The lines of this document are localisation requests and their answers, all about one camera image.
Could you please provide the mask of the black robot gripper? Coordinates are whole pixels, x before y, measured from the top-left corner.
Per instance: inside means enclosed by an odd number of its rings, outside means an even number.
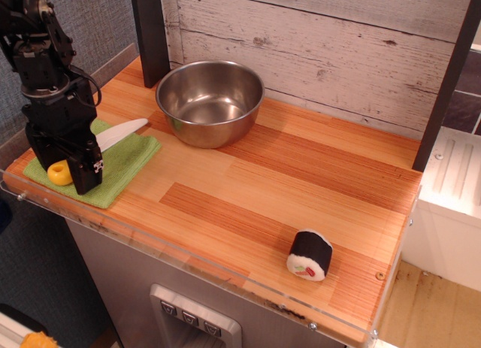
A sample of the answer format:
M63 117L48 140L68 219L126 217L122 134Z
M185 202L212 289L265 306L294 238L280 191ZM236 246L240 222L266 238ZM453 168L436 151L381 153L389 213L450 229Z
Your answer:
M75 78L49 98L32 99L22 112L28 120L26 137L45 171L67 160L78 195L101 184L104 163L90 128L97 113L86 78Z

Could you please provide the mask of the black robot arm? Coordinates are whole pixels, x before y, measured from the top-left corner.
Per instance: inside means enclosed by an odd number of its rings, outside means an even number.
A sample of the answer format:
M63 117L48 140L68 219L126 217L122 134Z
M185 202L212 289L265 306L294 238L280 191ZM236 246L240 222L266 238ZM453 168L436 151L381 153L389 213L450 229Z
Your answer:
M43 169L65 160L77 193L102 182L101 149L91 125L101 93L74 66L72 40L48 0L1 0L1 48L20 76L26 137Z

